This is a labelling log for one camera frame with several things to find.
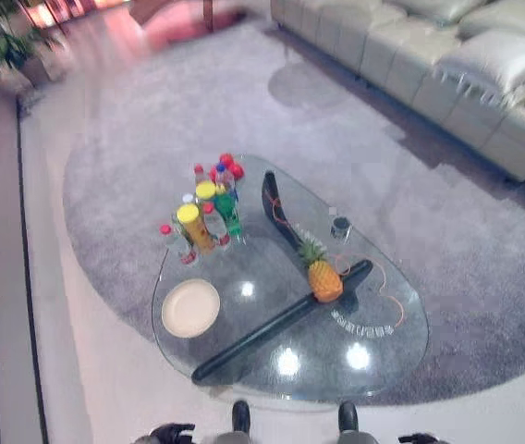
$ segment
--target gray rug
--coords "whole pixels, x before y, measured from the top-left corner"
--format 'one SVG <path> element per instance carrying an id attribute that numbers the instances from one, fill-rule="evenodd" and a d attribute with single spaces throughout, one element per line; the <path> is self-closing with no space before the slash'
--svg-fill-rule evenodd
<path id="1" fill-rule="evenodd" d="M 158 227 L 194 162 L 261 155 L 349 216 L 422 296 L 421 366 L 368 403 L 412 403 L 525 373 L 524 187 L 265 19 L 184 43 L 108 80 L 67 164 L 79 263 L 153 340 Z"/>

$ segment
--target yellow bottle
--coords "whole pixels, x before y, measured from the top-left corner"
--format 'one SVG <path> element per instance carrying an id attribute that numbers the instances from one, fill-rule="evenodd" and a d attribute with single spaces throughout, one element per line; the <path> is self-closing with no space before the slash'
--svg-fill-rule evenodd
<path id="1" fill-rule="evenodd" d="M 182 205 L 177 210 L 177 218 L 201 253 L 207 254 L 214 248 L 214 242 L 203 224 L 197 205 L 194 203 Z"/>

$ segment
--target oval glass tabletop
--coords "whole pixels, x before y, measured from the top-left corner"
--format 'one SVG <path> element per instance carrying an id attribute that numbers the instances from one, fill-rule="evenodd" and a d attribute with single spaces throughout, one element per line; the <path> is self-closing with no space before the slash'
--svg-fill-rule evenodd
<path id="1" fill-rule="evenodd" d="M 201 385 L 237 384 L 301 400 L 355 399 L 394 386 L 419 364 L 427 345 L 417 292 L 356 229 L 345 239 L 333 237 L 328 205 L 288 174 L 258 157 L 238 161 L 245 171 L 238 185 L 243 239 L 200 256 L 194 265 L 182 265 L 172 254 L 163 261 L 152 320 L 166 359 L 193 381 L 198 373 Z M 267 171 L 275 173 L 280 201 L 263 191 Z M 280 230 L 285 224 L 277 223 L 278 208 L 299 236 L 324 245 L 327 259 L 342 273 L 345 292 L 337 301 L 311 297 L 307 272 Z M 363 260 L 370 267 L 353 284 L 350 270 Z M 170 290 L 193 278 L 217 289 L 219 314 L 200 336 L 181 339 L 165 329 L 162 307 Z M 281 325 L 257 330 L 277 318 Z M 256 340 L 240 341 L 251 339 L 253 331 Z M 208 365 L 224 351 L 224 360 Z"/>

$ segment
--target pineapple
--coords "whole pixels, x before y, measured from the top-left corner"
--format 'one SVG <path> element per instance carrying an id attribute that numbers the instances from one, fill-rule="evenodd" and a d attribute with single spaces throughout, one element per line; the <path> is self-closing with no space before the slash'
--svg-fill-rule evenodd
<path id="1" fill-rule="evenodd" d="M 343 282 L 334 268 L 324 257 L 324 247 L 320 242 L 305 237 L 299 246 L 299 255 L 308 268 L 308 282 L 319 302 L 331 302 L 343 292 Z"/>

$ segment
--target floor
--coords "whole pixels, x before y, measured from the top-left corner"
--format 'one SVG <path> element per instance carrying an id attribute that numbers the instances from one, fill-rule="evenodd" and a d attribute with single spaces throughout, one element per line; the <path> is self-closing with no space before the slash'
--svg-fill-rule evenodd
<path id="1" fill-rule="evenodd" d="M 263 17 L 269 14 L 265 2 L 243 3 Z M 124 7 L 77 20 L 69 26 L 68 41 L 70 50 L 62 56 L 70 61 L 70 72 L 44 90 L 45 97 L 22 121 L 31 284 L 49 438 L 53 443 L 130 442 L 176 421 L 195 422 L 195 440 L 209 442 L 230 427 L 231 391 L 193 387 L 154 345 L 116 317 L 79 267 L 64 222 L 65 165 L 88 125 L 101 82 L 124 76 L 152 49 Z M 166 45 L 160 40 L 157 50 Z M 336 406 L 249 401 L 257 405 L 255 442 L 336 442 Z M 451 443 L 525 442 L 525 376 L 452 401 L 362 408 L 359 414 L 360 427 L 383 443 L 416 430 Z"/>

